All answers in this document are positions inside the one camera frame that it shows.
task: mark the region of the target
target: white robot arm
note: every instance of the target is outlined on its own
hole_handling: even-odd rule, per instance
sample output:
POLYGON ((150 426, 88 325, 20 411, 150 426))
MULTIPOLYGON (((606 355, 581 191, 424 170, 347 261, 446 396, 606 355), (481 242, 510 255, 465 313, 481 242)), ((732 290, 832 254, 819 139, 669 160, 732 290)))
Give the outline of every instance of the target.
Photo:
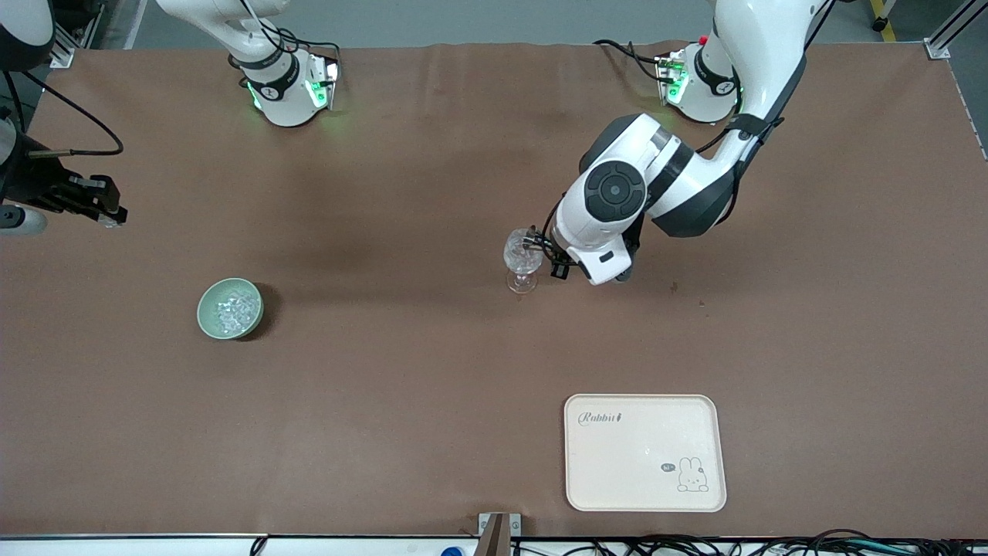
POLYGON ((647 115, 613 121, 580 161, 580 176, 541 237, 556 268, 578 264, 594 285, 626 279, 647 216, 673 237, 724 219, 737 183, 802 76, 807 30, 827 0, 717 0, 714 31, 742 86, 741 108, 706 159, 647 115))
POLYGON ((254 105, 272 124, 300 126, 332 108, 338 60, 287 45, 264 19, 283 12, 288 0, 158 0, 158 5, 226 46, 247 76, 254 105))

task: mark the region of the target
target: brown table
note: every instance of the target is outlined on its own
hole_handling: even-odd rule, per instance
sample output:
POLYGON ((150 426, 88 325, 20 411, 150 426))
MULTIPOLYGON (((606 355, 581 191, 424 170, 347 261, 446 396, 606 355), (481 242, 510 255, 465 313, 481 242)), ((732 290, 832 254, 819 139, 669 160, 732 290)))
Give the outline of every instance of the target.
MULTIPOLYGON (((597 133, 648 111, 597 47, 344 52, 339 112, 277 129, 225 52, 80 51, 51 84, 99 115, 130 222, 4 238, 4 532, 988 536, 988 167, 948 65, 815 47, 730 221, 649 226, 633 280, 505 287, 597 133), (263 285, 250 341, 200 294, 263 285), (702 393, 728 485, 712 514, 581 513, 572 394, 702 393)), ((44 98, 32 134, 99 147, 44 98)))

